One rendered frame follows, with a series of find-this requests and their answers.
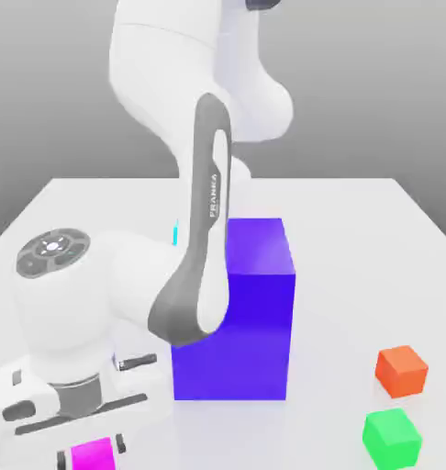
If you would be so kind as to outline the small magenta cube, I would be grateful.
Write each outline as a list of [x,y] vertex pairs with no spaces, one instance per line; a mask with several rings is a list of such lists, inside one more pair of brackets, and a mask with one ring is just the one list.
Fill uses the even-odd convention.
[[73,446],[71,457],[72,470],[116,470],[109,437]]

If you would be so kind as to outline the small orange cube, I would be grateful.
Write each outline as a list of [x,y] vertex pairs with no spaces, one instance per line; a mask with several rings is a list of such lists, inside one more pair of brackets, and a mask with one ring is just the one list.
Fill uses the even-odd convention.
[[429,366],[408,345],[378,353],[374,375],[391,398],[423,392]]

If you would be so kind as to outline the small green cube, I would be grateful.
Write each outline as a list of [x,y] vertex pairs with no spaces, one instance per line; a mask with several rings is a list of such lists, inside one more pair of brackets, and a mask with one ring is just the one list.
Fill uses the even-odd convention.
[[377,470],[402,470],[418,462],[422,436],[402,408],[366,415],[362,443]]

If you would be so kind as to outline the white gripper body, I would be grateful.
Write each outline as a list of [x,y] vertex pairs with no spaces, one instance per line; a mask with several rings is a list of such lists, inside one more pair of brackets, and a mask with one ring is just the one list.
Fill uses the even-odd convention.
[[132,448],[135,436],[166,416],[164,391],[132,391],[109,399],[90,413],[61,410],[56,392],[18,399],[8,407],[8,459],[56,461],[56,453],[123,433]]

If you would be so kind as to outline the large blue box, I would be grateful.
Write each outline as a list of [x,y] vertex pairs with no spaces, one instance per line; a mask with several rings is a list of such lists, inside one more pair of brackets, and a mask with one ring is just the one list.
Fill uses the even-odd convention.
[[227,243],[229,307],[209,338],[174,348],[180,401],[283,401],[296,274],[279,218],[233,218]]

